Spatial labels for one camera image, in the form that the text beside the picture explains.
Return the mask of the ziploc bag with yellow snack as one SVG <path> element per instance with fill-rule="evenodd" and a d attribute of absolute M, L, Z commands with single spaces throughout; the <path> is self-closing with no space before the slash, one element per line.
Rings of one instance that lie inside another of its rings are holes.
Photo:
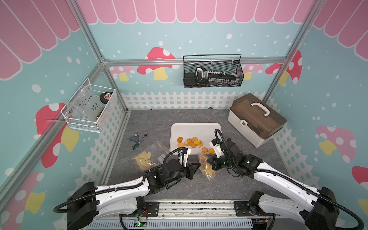
<path fill-rule="evenodd" d="M 216 172 L 212 169 L 212 166 L 207 162 L 208 156 L 204 153 L 198 155 L 198 160 L 200 163 L 201 173 L 208 179 L 211 180 L 215 177 Z"/>

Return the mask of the clear ziploc bag of cookies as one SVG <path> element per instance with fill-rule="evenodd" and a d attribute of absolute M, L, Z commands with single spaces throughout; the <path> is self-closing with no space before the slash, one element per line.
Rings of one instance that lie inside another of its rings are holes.
<path fill-rule="evenodd" d="M 140 154 L 133 158 L 141 172 L 160 166 L 169 149 L 159 140 L 146 147 Z"/>

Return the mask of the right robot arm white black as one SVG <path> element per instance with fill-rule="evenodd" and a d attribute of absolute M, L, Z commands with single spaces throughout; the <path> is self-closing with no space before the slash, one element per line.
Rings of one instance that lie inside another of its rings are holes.
<path fill-rule="evenodd" d="M 237 177 L 249 177 L 262 182 L 286 195 L 286 199 L 272 197 L 264 192 L 254 192 L 248 201 L 253 215 L 261 212 L 281 215 L 297 220 L 309 230 L 338 230 L 336 225 L 341 211 L 357 221 L 355 230 L 364 229 L 363 220 L 348 208 L 338 204 L 332 190 L 303 184 L 267 164 L 252 154 L 243 154 L 231 139 L 224 139 L 221 131 L 214 131 L 215 139 L 210 143 L 215 155 L 208 159 L 212 169 L 225 168 Z"/>

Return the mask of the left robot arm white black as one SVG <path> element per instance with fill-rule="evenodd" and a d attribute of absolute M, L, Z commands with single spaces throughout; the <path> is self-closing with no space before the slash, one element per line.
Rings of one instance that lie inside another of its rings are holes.
<path fill-rule="evenodd" d="M 190 163 L 191 150 L 179 147 L 168 153 L 162 164 L 144 171 L 137 179 L 107 186 L 88 182 L 72 194 L 66 202 L 54 207 L 54 213 L 67 215 L 67 229 L 80 230 L 93 221 L 110 215 L 135 215 L 147 212 L 145 197 L 168 190 L 183 178 L 192 180 L 200 163 Z"/>

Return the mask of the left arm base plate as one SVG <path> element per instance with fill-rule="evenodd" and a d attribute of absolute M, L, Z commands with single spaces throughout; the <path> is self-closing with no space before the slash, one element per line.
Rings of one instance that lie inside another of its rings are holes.
<path fill-rule="evenodd" d="M 135 218 L 158 217 L 159 206 L 159 202 L 146 202 L 141 208 L 126 216 Z"/>

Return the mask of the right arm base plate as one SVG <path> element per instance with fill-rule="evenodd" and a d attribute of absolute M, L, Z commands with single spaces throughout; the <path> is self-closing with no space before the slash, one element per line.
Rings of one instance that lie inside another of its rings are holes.
<path fill-rule="evenodd" d="M 234 210 L 237 217 L 272 217 L 271 213 L 266 213 L 254 202 L 249 201 L 234 201 Z"/>

